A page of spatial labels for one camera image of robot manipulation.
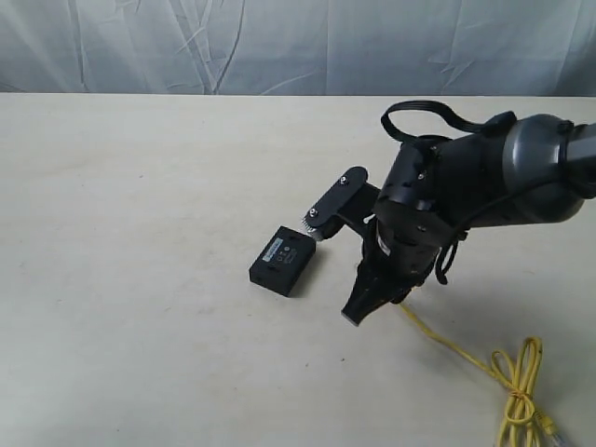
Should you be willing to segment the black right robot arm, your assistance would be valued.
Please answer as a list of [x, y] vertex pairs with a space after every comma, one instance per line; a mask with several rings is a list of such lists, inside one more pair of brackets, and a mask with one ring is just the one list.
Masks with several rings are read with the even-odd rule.
[[473, 228], [552, 224], [595, 196], [595, 128], [554, 115], [507, 118], [457, 139], [404, 139], [362, 243], [343, 308], [353, 324], [402, 302], [429, 276], [445, 283]]

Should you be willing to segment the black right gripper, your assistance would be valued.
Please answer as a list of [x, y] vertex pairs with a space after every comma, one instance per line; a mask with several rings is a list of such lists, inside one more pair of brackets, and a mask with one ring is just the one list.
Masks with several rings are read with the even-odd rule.
[[342, 315], [358, 326], [382, 306], [401, 303], [432, 271], [439, 249], [396, 237], [377, 219], [366, 225], [362, 259]]

